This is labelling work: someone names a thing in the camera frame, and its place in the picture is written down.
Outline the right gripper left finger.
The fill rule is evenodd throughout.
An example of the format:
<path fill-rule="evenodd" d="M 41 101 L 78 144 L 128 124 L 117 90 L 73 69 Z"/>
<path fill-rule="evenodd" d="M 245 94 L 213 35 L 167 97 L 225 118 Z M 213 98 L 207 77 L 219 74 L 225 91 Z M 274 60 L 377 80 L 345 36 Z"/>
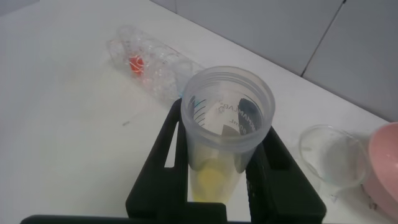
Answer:
<path fill-rule="evenodd" d="M 175 101 L 130 191 L 125 206 L 129 218 L 155 220 L 162 210 L 187 202 L 188 153 L 181 119 L 181 99 Z M 177 132 L 174 166 L 166 167 L 174 132 Z"/>

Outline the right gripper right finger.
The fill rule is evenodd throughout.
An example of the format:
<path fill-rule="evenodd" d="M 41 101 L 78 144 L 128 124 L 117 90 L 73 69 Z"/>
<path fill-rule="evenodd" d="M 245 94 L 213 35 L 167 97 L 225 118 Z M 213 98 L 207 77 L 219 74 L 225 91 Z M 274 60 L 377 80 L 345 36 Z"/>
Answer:
<path fill-rule="evenodd" d="M 251 223 L 321 224 L 326 206 L 273 128 L 246 167 Z"/>

